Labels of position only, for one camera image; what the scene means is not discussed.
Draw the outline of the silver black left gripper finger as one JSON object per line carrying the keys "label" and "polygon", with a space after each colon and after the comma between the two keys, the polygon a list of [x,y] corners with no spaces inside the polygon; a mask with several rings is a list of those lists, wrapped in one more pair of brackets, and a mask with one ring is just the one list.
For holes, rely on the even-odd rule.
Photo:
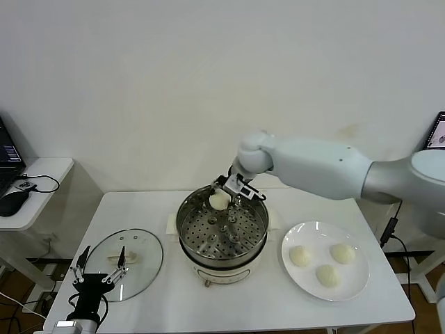
{"label": "silver black left gripper finger", "polygon": [[120,251],[120,255],[115,270],[112,273],[108,274],[103,279],[103,282],[107,284],[116,285],[127,273],[125,264],[126,264],[125,247],[123,246]]}
{"label": "silver black left gripper finger", "polygon": [[76,264],[70,267],[70,271],[74,275],[74,284],[82,283],[84,281],[83,271],[88,259],[89,252],[90,246],[87,246],[82,254],[80,254],[80,256],[77,258]]}

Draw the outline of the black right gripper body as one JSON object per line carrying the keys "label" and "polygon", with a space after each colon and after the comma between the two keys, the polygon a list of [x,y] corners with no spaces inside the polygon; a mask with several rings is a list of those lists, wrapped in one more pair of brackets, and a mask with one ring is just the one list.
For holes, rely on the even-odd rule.
{"label": "black right gripper body", "polygon": [[231,166],[228,171],[226,183],[238,182],[240,184],[249,184],[255,177],[255,173],[249,172],[242,166]]}

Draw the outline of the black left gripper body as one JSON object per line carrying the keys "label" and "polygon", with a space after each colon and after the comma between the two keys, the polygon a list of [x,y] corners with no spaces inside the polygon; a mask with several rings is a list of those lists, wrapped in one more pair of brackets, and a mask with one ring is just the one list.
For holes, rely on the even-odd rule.
{"label": "black left gripper body", "polygon": [[76,298],[76,304],[74,311],[68,314],[66,320],[102,319],[98,313],[101,300],[115,287],[115,284],[106,277],[105,273],[86,273],[82,282],[72,284],[77,293],[69,297],[68,302],[71,303]]}

